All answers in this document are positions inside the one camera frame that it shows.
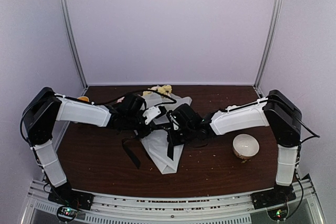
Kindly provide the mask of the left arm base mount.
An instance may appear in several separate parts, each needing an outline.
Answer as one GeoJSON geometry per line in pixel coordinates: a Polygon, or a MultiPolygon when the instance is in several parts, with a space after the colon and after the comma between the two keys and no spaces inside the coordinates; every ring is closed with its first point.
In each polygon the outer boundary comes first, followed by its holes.
{"type": "Polygon", "coordinates": [[[69,223],[76,219],[80,210],[90,210],[94,195],[91,193],[73,190],[69,181],[58,187],[51,182],[48,200],[60,204],[56,210],[56,217],[61,223],[69,223]]]}

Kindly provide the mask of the white wrapping paper sheet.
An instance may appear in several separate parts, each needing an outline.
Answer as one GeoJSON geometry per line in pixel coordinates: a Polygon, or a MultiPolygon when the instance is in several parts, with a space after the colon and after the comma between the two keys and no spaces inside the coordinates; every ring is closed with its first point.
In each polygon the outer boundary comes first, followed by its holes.
{"type": "MultiPolygon", "coordinates": [[[[148,108],[163,102],[163,106],[168,111],[176,109],[179,105],[191,105],[192,103],[192,98],[181,98],[174,94],[170,95],[170,99],[164,98],[157,93],[142,95],[142,97],[145,99],[148,108]]],[[[155,130],[147,137],[140,139],[140,142],[161,174],[174,174],[177,172],[184,145],[170,145],[167,141],[166,130],[155,130]]]]}

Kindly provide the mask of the large yellow flower bunch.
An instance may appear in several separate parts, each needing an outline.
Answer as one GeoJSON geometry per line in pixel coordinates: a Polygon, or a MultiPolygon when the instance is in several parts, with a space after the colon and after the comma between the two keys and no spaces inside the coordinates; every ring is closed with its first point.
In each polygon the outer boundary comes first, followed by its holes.
{"type": "Polygon", "coordinates": [[[161,94],[161,96],[164,95],[170,96],[172,93],[172,86],[171,85],[153,86],[143,91],[142,95],[151,95],[155,92],[158,92],[159,94],[161,94]]]}

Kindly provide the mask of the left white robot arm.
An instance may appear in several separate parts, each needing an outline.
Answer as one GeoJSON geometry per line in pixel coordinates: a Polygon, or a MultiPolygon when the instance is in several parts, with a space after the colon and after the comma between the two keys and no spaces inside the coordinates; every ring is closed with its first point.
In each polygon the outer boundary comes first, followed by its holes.
{"type": "Polygon", "coordinates": [[[19,128],[49,182],[57,187],[56,198],[64,205],[71,205],[76,199],[75,192],[64,185],[67,177],[52,145],[55,123],[76,122],[118,131],[144,131],[148,135],[150,124],[161,113],[159,106],[146,108],[145,100],[134,93],[124,95],[116,104],[98,104],[57,94],[52,88],[44,87],[23,111],[19,128]]]}

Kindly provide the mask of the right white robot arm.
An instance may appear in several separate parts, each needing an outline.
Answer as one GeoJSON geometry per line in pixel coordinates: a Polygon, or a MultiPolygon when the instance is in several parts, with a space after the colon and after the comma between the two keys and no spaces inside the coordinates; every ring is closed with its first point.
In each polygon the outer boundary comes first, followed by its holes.
{"type": "Polygon", "coordinates": [[[167,113],[171,122],[168,142],[184,144],[195,138],[207,139],[253,127],[270,127],[278,146],[276,187],[269,192],[272,203],[279,204],[289,196],[299,145],[301,144],[301,111],[280,91],[245,105],[231,105],[202,118],[188,104],[167,113]]]}

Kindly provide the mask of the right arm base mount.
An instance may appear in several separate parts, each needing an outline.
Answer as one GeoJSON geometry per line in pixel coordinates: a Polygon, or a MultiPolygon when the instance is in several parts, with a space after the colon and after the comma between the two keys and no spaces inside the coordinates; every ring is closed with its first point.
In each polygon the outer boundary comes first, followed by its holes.
{"type": "Polygon", "coordinates": [[[272,189],[251,194],[254,209],[266,208],[268,217],[276,222],[285,221],[296,213],[298,207],[293,211],[289,208],[289,202],[296,198],[292,184],[289,186],[275,184],[272,189]]]}

